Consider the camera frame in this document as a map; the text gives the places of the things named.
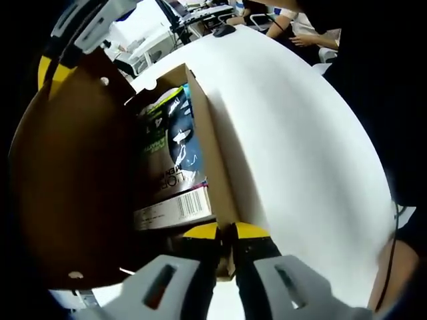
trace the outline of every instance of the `black cable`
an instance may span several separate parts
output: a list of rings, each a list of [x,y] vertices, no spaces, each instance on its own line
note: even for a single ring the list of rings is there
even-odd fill
[[[384,287],[382,288],[381,296],[380,296],[380,299],[378,300],[378,303],[376,305],[375,311],[378,311],[381,308],[381,305],[382,305],[382,303],[384,301],[384,298],[386,296],[386,292],[387,292],[387,288],[388,288],[388,283],[390,282],[390,276],[391,276],[391,273],[392,273],[394,248],[396,247],[396,234],[397,234],[398,228],[399,228],[399,217],[401,216],[401,214],[403,214],[403,212],[405,212],[405,210],[407,208],[407,207],[403,207],[402,210],[399,211],[399,207],[398,207],[397,203],[395,203],[395,206],[396,206],[396,227],[395,227],[394,235],[393,235],[392,250],[390,252],[390,258],[388,260],[386,282],[384,283]]]
[[[169,53],[172,53],[172,51],[175,51],[176,49],[178,49],[178,46],[177,46],[178,41],[180,40],[181,36],[186,31],[187,31],[187,28],[184,27],[183,30],[182,30],[182,32],[178,35],[178,37],[176,37],[176,34],[173,32],[173,41],[174,41],[174,43],[173,43],[172,49],[171,49],[171,51]]]
[[[280,30],[282,30],[283,32],[285,32],[285,30],[282,28],[282,27],[280,27],[280,25],[276,22],[276,20],[274,20],[273,18],[271,18],[267,13],[264,13],[264,15],[267,17],[267,19],[269,19],[272,23],[274,23],[274,24],[276,24],[279,28],[280,28]]]

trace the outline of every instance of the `cardboard flap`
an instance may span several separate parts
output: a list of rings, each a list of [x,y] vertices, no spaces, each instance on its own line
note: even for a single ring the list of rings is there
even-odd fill
[[[90,55],[86,55],[79,64],[79,69],[81,68],[85,69],[87,74],[94,79],[107,78],[109,96],[116,103],[123,105],[136,94],[130,83],[121,75],[118,68],[101,48],[96,49]]]
[[[214,124],[209,112],[209,101],[195,80],[193,73],[186,67],[193,106],[195,132],[203,152],[203,166],[209,183],[209,199],[212,212],[216,215],[221,229],[239,221],[236,204],[228,180],[228,174],[216,139]]]
[[[29,251],[48,288],[117,283],[132,231],[133,118],[84,68],[49,101],[46,88],[26,110],[9,155]]]
[[[185,70],[185,65],[179,65],[159,79],[152,79],[153,83],[155,83],[155,87],[152,90],[144,89],[140,91],[126,106],[134,113],[139,113],[142,108],[150,103],[154,103],[167,90],[180,87],[186,83],[187,77],[185,75]]]

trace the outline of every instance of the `product package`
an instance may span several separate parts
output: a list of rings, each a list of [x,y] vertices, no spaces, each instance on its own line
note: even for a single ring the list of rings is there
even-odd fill
[[[141,170],[136,181],[135,228],[212,219],[188,84],[167,90],[142,109],[138,120]]]

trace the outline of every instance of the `white tabletop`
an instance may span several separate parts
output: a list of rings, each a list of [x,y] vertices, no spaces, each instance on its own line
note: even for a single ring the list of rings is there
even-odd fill
[[[269,229],[339,299],[366,306],[393,205],[351,109],[299,57],[244,26],[174,51],[132,85],[153,87],[181,63],[211,101],[242,220]]]

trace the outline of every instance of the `person's arm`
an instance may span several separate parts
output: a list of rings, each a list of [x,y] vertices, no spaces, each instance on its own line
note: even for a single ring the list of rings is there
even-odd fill
[[[294,12],[302,12],[296,0],[253,0],[254,2],[271,5],[273,7],[286,8]]]
[[[241,17],[247,17],[250,14],[251,14],[251,9],[244,9]]]
[[[390,260],[390,252],[392,241],[390,241],[382,250],[378,259],[378,273],[375,278],[374,287],[372,288],[371,296],[368,303],[368,308],[375,311],[378,301],[380,300],[382,290],[385,285],[388,262]],[[387,286],[384,300],[380,310],[389,308],[396,299],[400,296],[406,283],[411,278],[418,264],[418,255],[403,241],[397,241],[394,248],[392,272]]]
[[[289,27],[289,24],[291,23],[291,18],[286,17],[285,15],[279,15],[275,22],[277,23],[273,23],[272,26],[268,29],[266,35],[267,37],[270,38],[277,38],[280,33],[282,33],[284,30],[286,30],[286,28]]]
[[[334,50],[338,50],[338,44],[335,40],[322,35],[297,35],[290,40],[298,47],[307,47],[308,45],[319,45]]]

